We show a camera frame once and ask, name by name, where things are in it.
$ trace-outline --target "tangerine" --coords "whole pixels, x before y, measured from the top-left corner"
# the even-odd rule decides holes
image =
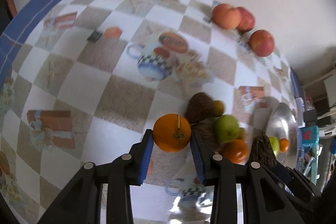
[[[287,152],[288,151],[288,148],[289,148],[289,141],[285,138],[281,139],[279,141],[279,144],[280,144],[280,152]]]
[[[104,35],[107,38],[119,38],[122,33],[122,30],[120,30],[118,27],[110,27],[106,29]]]
[[[243,140],[235,139],[230,143],[226,143],[219,153],[232,163],[239,164],[246,159],[248,149]]]
[[[225,105],[220,100],[212,101],[212,115],[214,117],[220,117],[225,112]]]
[[[156,120],[153,139],[165,152],[178,152],[185,148],[191,138],[188,121],[178,114],[167,114]]]

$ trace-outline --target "small black object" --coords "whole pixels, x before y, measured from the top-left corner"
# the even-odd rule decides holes
[[[277,164],[277,159],[274,155],[271,143],[268,136],[265,134],[253,138],[248,162],[251,163],[253,161],[264,164],[270,169],[274,168]]]
[[[317,111],[316,111],[316,109],[305,111],[303,113],[303,121],[304,122],[316,122],[317,121]]]
[[[93,33],[88,37],[87,41],[89,42],[97,42],[98,39],[102,36],[101,32],[93,31]]]

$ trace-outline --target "checkered tablecloth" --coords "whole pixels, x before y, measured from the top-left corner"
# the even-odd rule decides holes
[[[84,162],[111,162],[141,141],[160,116],[184,115],[193,93],[204,91],[225,102],[226,113],[237,117],[250,138],[264,124],[244,112],[239,86],[263,86],[268,96],[295,108],[287,60],[277,50],[267,58],[247,54],[235,31],[204,20],[212,5],[213,0],[32,0],[19,13],[0,38],[0,80],[12,67],[15,81],[15,103],[1,117],[0,141],[25,200],[9,202],[21,223],[35,224]],[[71,12],[77,12],[74,27],[57,30],[46,42],[44,21]],[[119,39],[102,35],[87,41],[94,30],[111,26],[122,30]],[[126,48],[164,31],[177,32],[201,53],[211,83],[186,92],[172,77],[146,81]],[[276,68],[287,76],[280,77]],[[38,151],[29,139],[30,109],[71,110],[76,148]],[[169,219],[174,198],[165,193],[165,181],[176,178],[189,151],[154,147],[152,174],[131,190],[136,222]]]

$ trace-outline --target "metal bowl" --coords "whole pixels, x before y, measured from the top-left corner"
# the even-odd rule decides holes
[[[272,111],[265,133],[268,137],[275,136],[279,140],[282,138],[289,140],[288,151],[286,153],[279,152],[277,160],[284,166],[294,168],[297,158],[298,126],[293,113],[286,104],[279,103]]]

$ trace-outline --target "table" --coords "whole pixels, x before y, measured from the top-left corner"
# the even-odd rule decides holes
[[[267,58],[249,53],[236,31],[204,20],[212,5],[213,0],[32,0],[23,8],[0,38],[8,106],[0,140],[10,168],[0,182],[21,223],[36,223],[85,162],[100,165],[127,153],[159,117],[183,115],[197,92],[225,102],[226,113],[246,128],[249,147],[278,102],[295,109],[287,60],[278,50]],[[88,42],[93,31],[110,27],[122,31],[120,38],[105,33]],[[171,63],[154,60],[157,74],[138,69],[146,59],[138,52],[156,50],[163,32],[182,36],[187,52],[169,52]],[[199,74],[178,73],[169,68],[175,62],[186,68],[197,62]],[[263,86],[268,108],[258,116],[244,112],[240,86]],[[42,110],[63,112],[56,117]],[[196,211],[175,194],[190,178],[197,184],[190,147],[165,153],[154,145],[152,162],[144,185],[131,188],[135,223],[208,219],[211,207]],[[211,195],[211,189],[203,193]],[[239,206],[240,223],[242,214]]]

